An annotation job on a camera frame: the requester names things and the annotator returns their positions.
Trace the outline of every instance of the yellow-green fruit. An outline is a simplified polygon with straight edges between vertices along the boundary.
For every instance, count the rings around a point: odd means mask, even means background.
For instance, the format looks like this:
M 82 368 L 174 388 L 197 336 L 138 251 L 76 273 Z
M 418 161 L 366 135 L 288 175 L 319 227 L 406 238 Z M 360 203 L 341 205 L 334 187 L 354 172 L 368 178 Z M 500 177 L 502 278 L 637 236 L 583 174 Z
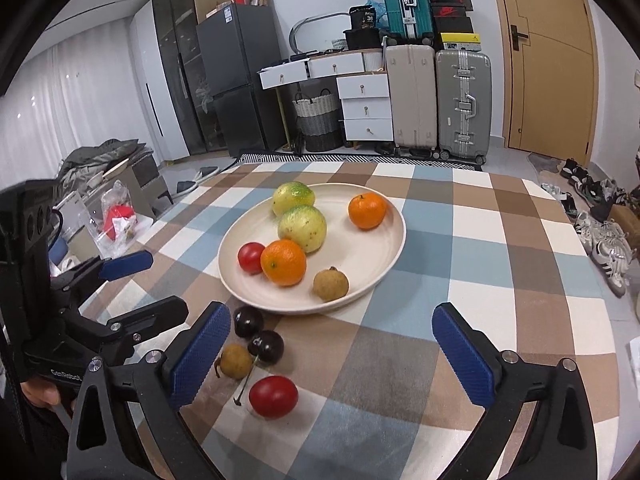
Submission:
M 271 208 L 280 218 L 287 209 L 297 205 L 313 205 L 316 194 L 302 182 L 287 182 L 273 192 Z
M 349 280 L 335 267 L 321 270 L 314 278 L 314 293 L 323 301 L 343 298 L 349 291 Z
M 297 205 L 287 210 L 278 224 L 278 237 L 292 240 L 305 253 L 317 251 L 326 238 L 326 219 L 313 206 Z
M 245 346 L 231 343 L 222 349 L 222 354 L 216 359 L 214 366 L 216 375 L 220 368 L 227 377 L 239 381 L 249 375 L 253 364 L 254 359 Z

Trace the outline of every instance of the teal suitcase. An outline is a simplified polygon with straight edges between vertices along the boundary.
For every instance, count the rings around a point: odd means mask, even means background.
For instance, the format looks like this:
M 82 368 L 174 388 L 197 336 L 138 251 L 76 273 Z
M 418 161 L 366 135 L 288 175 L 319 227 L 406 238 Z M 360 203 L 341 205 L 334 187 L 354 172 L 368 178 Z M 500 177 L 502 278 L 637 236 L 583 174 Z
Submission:
M 389 29 L 410 42 L 433 40 L 433 17 L 429 0 L 385 0 Z

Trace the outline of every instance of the beige suitcase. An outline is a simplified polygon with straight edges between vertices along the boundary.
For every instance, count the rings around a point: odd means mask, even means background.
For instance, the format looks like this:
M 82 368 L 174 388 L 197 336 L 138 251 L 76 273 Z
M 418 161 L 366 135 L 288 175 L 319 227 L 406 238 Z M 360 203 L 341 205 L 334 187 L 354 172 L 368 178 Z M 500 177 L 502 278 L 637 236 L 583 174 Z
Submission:
M 425 45 L 386 49 L 394 142 L 404 148 L 435 149 L 438 143 L 435 52 Z

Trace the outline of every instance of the blue gripper pad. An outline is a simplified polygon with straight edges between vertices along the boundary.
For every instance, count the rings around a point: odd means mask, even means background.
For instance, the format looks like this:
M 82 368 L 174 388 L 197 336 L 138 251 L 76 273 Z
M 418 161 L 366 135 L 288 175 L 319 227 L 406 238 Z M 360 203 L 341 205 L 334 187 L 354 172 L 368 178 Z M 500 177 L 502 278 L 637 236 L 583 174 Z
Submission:
M 494 403 L 494 374 L 451 315 L 440 305 L 431 328 L 471 403 L 488 408 Z
M 197 334 L 192 336 L 190 332 L 194 330 L 197 331 Z M 229 309 L 223 303 L 214 302 L 207 307 L 190 330 L 180 332 L 167 348 L 166 353 L 169 357 L 172 354 L 171 346 L 174 343 L 180 345 L 178 338 L 182 334 L 185 338 L 193 337 L 170 371 L 168 400 L 174 410 L 193 402 L 230 330 L 231 313 Z
M 98 275 L 100 279 L 112 282 L 151 268 L 154 258 L 149 251 L 138 251 L 115 260 L 106 260 Z

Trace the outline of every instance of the metal screw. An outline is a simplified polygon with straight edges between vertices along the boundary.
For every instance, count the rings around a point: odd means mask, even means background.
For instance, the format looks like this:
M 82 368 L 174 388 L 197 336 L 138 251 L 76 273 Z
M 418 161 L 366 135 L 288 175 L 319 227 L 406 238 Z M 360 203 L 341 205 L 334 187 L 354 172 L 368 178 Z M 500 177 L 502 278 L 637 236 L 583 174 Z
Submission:
M 100 368 L 102 368 L 102 359 L 98 357 L 91 359 L 91 362 L 89 363 L 89 371 L 97 372 Z
M 152 350 L 145 355 L 145 361 L 147 363 L 157 363 L 162 358 L 162 352 L 159 350 Z
M 505 362 L 511 365 L 517 363 L 520 360 L 520 356 L 513 350 L 505 350 L 504 352 L 502 352 L 502 358 Z
M 569 370 L 570 372 L 575 372 L 575 369 L 577 368 L 573 359 L 562 359 L 562 366 L 565 370 Z

